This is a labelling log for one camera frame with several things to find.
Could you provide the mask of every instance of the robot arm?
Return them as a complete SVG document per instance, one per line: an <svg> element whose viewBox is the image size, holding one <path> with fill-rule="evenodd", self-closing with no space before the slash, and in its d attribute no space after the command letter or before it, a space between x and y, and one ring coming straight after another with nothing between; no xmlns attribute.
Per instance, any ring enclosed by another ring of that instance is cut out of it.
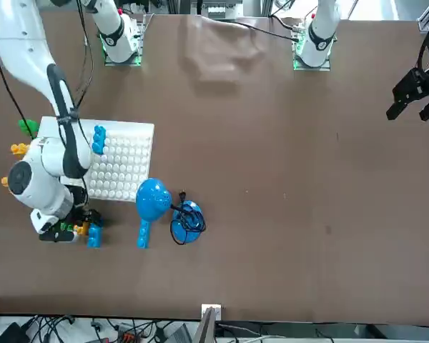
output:
<svg viewBox="0 0 429 343"><path fill-rule="evenodd" d="M80 179L91 165L91 149L79 125L64 72L46 42L36 0L0 0L0 57L19 81L40 91L51 103L60 137L38 137L9 172L9 190L33 208L31 221L41 234L74 210L72 190L59 177ZM55 1L63 4L68 1ZM112 61L123 62L137 51L137 23L119 16L114 0L82 0L93 14Z"/></svg>
<svg viewBox="0 0 429 343"><path fill-rule="evenodd" d="M0 57L14 77L49 100L59 122L63 141L38 139L31 145L39 146L44 168L53 177L83 177L91 164L91 151L79 127L64 73L49 52L33 0L0 0Z"/></svg>
<svg viewBox="0 0 429 343"><path fill-rule="evenodd" d="M308 26L304 43L298 52L304 64L317 68L325 63L339 21L337 0L318 0L315 18Z"/></svg>

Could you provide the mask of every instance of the blue toy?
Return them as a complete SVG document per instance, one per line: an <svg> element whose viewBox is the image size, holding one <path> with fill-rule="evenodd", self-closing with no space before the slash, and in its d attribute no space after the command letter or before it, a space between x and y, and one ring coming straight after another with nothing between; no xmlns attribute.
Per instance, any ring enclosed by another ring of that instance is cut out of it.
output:
<svg viewBox="0 0 429 343"><path fill-rule="evenodd" d="M100 248L102 245L103 227L92 224L89 227L89 238L87 239L88 248Z"/></svg>
<svg viewBox="0 0 429 343"><path fill-rule="evenodd" d="M158 179L148 179L138 188L136 206L141 217L137 246L148 247L151 223L161 218L168 209L173 209L170 231L173 240L180 245L193 242L205 230L205 221L200 207L185 200L184 192L179 194L181 204L172 205L172 195Z"/></svg>
<svg viewBox="0 0 429 343"><path fill-rule="evenodd" d="M95 154L102 155L103 148L105 147L105 139L107 137L107 130L102 127L96 125L94 127L94 142L92 143L92 151Z"/></svg>

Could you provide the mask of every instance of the yellow toy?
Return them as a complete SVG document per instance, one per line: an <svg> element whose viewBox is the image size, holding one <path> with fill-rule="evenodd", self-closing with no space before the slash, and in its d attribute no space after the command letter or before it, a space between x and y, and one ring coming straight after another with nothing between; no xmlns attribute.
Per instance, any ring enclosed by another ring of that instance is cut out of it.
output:
<svg viewBox="0 0 429 343"><path fill-rule="evenodd" d="M24 143L20 143L20 145L13 144L11 145L11 152L13 155L25 155L27 150L29 150L30 145L25 145Z"/></svg>
<svg viewBox="0 0 429 343"><path fill-rule="evenodd" d="M74 226L74 231L77 232L77 234L80 234L82 236L88 236L89 235L89 223L83 222L83 226L79 227L78 225Z"/></svg>

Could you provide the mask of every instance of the white tray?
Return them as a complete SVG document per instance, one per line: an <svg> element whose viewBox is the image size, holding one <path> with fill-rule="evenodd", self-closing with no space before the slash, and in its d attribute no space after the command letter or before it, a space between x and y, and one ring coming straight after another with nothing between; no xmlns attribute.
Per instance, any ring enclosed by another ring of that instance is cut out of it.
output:
<svg viewBox="0 0 429 343"><path fill-rule="evenodd" d="M135 202L139 185L148 178L154 125L91 119L81 119L81 124L90 145L94 126L107 130L104 154L92 152L92 165L84 176L89 197ZM55 117L41 118L38 137L43 136L59 137ZM80 179L62 177L61 182L83 186Z"/></svg>

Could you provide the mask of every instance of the table surface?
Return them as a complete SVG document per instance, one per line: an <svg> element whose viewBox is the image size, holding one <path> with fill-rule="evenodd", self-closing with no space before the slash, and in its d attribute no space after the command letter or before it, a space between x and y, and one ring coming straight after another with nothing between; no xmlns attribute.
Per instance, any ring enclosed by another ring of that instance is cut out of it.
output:
<svg viewBox="0 0 429 343"><path fill-rule="evenodd" d="M74 89L79 19L44 24ZM289 41L196 16L154 16L139 69L103 67L92 39L81 115L153 123L149 175L198 202L207 231L179 247L167 215L139 250L135 206L92 201L101 249L47 244L0 185L0 312L190 319L220 303L223 319L429 325L429 122L423 103L385 116L421 37L413 22L339 28L331 72L294 72ZM52 113L9 83L29 118ZM17 119L0 80L0 178Z"/></svg>

